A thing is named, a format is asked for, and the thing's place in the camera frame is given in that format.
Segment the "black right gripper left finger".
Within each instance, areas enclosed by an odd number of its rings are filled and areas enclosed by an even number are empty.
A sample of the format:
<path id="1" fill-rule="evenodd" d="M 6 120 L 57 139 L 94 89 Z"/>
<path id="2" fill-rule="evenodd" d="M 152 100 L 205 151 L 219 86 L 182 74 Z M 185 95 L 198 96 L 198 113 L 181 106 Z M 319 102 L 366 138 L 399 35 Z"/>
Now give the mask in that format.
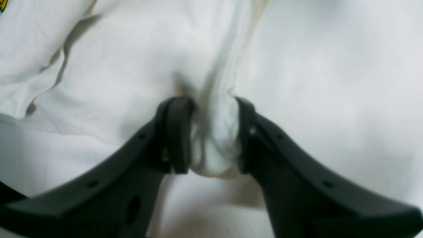
<path id="1" fill-rule="evenodd" d="M 1 186 L 1 227 L 29 238 L 144 238 L 163 178 L 187 174 L 189 97 L 162 102 L 154 118 L 95 168 L 32 198 Z"/>

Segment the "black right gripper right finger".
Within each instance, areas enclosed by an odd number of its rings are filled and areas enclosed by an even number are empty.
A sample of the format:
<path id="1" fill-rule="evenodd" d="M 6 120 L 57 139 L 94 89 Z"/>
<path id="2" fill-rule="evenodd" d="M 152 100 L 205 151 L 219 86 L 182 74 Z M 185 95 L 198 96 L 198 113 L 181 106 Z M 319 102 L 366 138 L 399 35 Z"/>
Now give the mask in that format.
<path id="1" fill-rule="evenodd" d="M 329 170 L 244 98 L 239 170 L 260 185 L 277 238 L 414 238 L 419 208 L 369 191 Z"/>

